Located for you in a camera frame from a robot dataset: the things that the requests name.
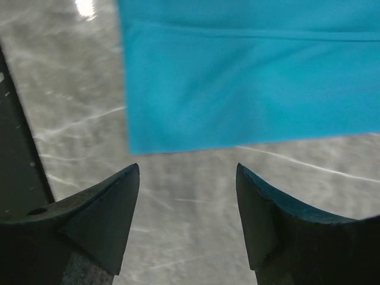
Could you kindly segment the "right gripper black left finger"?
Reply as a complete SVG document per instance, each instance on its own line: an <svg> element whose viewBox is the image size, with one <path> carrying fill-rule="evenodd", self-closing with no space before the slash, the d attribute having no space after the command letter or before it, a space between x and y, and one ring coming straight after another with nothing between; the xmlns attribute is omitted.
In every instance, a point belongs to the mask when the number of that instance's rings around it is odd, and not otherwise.
<svg viewBox="0 0 380 285"><path fill-rule="evenodd" d="M1 218L1 283L112 284L139 187L132 164L70 197Z"/></svg>

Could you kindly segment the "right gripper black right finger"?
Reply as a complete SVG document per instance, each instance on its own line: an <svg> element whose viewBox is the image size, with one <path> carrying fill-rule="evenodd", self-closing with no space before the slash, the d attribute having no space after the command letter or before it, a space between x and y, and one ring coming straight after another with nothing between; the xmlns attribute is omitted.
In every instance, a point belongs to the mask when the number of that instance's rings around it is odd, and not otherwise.
<svg viewBox="0 0 380 285"><path fill-rule="evenodd" d="M306 204L247 167L236 194L258 284L378 284L379 217L355 220Z"/></svg>

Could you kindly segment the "teal t-shirt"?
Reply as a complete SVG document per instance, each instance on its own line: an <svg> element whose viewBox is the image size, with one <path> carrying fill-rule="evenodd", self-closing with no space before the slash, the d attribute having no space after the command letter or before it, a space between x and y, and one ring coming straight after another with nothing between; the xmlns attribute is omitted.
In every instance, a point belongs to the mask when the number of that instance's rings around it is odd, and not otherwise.
<svg viewBox="0 0 380 285"><path fill-rule="evenodd" d="M132 154L379 131L378 1L119 1Z"/></svg>

